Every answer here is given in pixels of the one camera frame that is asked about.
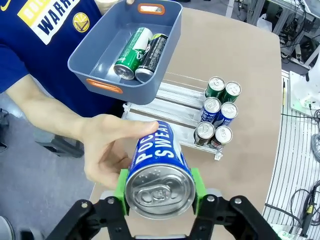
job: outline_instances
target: pocari sweat can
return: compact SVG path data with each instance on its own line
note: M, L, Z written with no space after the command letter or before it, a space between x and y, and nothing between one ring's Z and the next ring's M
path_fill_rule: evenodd
M196 187L173 129L158 121L156 132L138 140L125 184L131 209L149 219L169 219L193 203Z

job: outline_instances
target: hand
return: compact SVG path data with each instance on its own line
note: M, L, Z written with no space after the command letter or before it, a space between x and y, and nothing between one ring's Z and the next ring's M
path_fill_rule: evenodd
M94 0L100 13L103 15L105 14L114 4L118 2L118 0ZM126 3L131 5L135 2L135 0L126 0Z
M158 122L122 120L100 114L85 118L80 141L84 144L84 172L91 181L115 189L121 169L131 164L120 139L141 138L154 133Z

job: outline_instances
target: white device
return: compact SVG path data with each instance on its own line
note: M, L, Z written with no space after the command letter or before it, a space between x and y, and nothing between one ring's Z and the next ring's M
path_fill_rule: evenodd
M313 117L320 109L320 57L306 75L290 71L289 93L291 108Z

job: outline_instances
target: green gripper pad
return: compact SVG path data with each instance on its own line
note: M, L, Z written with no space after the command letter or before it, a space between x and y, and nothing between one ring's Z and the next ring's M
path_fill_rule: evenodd
M129 206L126 201L125 197L125 187L126 187L126 180L128 176L128 169L121 169L118 184L116 186L116 189L114 191L114 196L119 199L122 203L123 213L124 215L129 215Z
M198 215L199 208L202 203L202 199L205 195L207 195L207 189L205 187L204 182L202 181L202 178L200 176L200 172L198 168L191 168L191 174L194 179L195 183L195 199L193 202L193 212L195 215Z

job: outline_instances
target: black can label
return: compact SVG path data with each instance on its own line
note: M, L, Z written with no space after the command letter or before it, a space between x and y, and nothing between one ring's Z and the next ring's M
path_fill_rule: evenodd
M155 34L145 50L144 58L138 69L148 69L155 72L168 37L164 34Z

